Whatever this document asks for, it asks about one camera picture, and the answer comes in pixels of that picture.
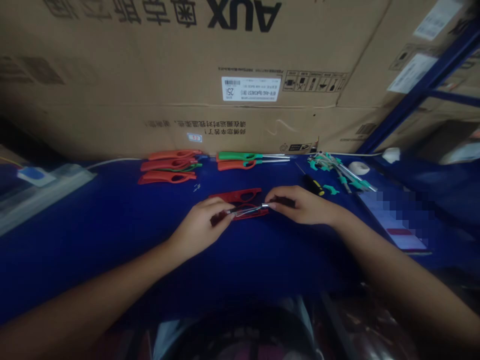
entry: cardboard box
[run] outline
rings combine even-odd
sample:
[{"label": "cardboard box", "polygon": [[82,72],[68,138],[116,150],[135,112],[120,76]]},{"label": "cardboard box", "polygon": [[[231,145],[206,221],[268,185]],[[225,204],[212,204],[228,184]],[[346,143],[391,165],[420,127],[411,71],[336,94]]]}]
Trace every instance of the cardboard box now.
[{"label": "cardboard box", "polygon": [[50,105],[42,114],[30,129],[72,160],[192,148],[303,154],[317,141],[314,109]]},{"label": "cardboard box", "polygon": [[448,120],[466,120],[480,122],[478,113],[472,112],[441,112],[417,110],[410,115],[377,149],[381,152],[386,148],[400,148],[407,150],[422,139],[433,134]]},{"label": "cardboard box", "polygon": [[[405,96],[403,93],[387,91],[401,71],[411,63],[416,54],[430,57],[440,56],[461,33],[473,16],[473,1],[464,1],[463,6],[448,22],[437,27],[440,30],[433,39],[418,36],[421,25],[431,19],[431,11],[455,4],[453,0],[392,1],[378,26],[370,44],[365,49],[348,85],[340,95],[340,107],[388,107],[393,108]],[[480,71],[477,62],[466,64],[454,76],[469,86],[479,86]],[[429,99],[422,107],[427,110],[438,108],[441,101]]]},{"label": "cardboard box", "polygon": [[383,108],[334,107],[317,111],[312,131],[317,148],[326,152],[354,153],[388,114]]},{"label": "cardboard box", "polygon": [[418,150],[419,158],[440,165],[480,159],[478,121],[447,120]]},{"label": "cardboard box", "polygon": [[49,105],[333,107],[389,3],[4,0],[0,84]]}]

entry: green plastic handle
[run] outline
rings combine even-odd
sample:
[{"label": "green plastic handle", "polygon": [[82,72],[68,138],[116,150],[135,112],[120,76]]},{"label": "green plastic handle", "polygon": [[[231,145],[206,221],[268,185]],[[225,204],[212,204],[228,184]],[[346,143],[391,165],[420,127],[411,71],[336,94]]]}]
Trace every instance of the green plastic handle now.
[{"label": "green plastic handle", "polygon": [[221,151],[218,153],[219,160],[243,160],[252,161],[255,159],[261,159],[262,154],[255,154],[251,152],[226,152]]}]

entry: wire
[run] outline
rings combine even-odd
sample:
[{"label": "wire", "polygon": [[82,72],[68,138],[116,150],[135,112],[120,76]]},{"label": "wire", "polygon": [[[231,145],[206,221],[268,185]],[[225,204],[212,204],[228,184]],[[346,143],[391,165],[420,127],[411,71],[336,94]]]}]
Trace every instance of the wire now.
[{"label": "wire", "polygon": [[13,160],[10,160],[10,159],[7,159],[6,157],[0,156],[0,159],[5,160],[6,162],[15,165],[17,168],[20,168],[20,169],[23,169],[23,168],[24,168],[24,167],[23,167],[22,165],[20,165],[18,162],[13,161]]},{"label": "wire", "polygon": [[136,157],[121,157],[121,158],[118,158],[118,159],[98,162],[96,164],[87,166],[85,169],[90,170],[90,169],[96,168],[96,167],[101,166],[101,165],[110,164],[110,163],[114,163],[114,162],[117,162],[117,161],[123,161],[123,160],[142,160],[142,159],[136,158]]},{"label": "wire", "polygon": [[[345,152],[330,152],[330,151],[322,151],[322,153],[329,153],[330,155],[344,155],[344,156],[378,156],[382,155],[383,152],[377,152],[375,154],[351,154],[351,153],[345,153]],[[309,152],[308,154],[305,155],[315,155],[317,152]]]}]

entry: white cable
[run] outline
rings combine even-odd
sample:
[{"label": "white cable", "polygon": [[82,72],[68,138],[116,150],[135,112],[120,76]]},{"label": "white cable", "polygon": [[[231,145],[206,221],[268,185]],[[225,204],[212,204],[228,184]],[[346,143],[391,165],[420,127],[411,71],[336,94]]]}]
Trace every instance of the white cable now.
[{"label": "white cable", "polygon": [[[383,154],[383,152],[377,152],[375,154],[350,154],[345,152],[329,152],[329,151],[322,151],[322,153],[329,153],[330,155],[344,155],[344,156],[378,156]],[[305,155],[315,155],[315,154],[317,153],[309,152],[308,154],[305,154]]]},{"label": "white cable", "polygon": [[142,159],[136,158],[136,157],[122,157],[122,158],[118,158],[118,159],[97,162],[96,164],[87,166],[85,169],[90,170],[90,169],[96,168],[97,166],[100,166],[100,165],[110,164],[110,163],[114,163],[114,162],[117,162],[117,161],[123,161],[123,160],[142,160]]}]

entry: screwdriver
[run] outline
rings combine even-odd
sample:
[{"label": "screwdriver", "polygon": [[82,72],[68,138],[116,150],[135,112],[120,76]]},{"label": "screwdriver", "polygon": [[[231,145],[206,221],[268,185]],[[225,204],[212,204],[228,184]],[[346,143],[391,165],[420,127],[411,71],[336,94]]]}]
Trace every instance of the screwdriver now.
[{"label": "screwdriver", "polygon": [[313,177],[311,177],[310,175],[306,174],[305,171],[302,170],[302,168],[300,167],[300,165],[298,165],[297,163],[295,163],[298,168],[301,170],[301,172],[303,173],[303,183],[305,184],[305,187],[306,189],[315,194],[315,195],[318,195],[318,196],[323,196],[325,195],[325,191],[324,189],[320,186],[320,184],[314,180]]}]

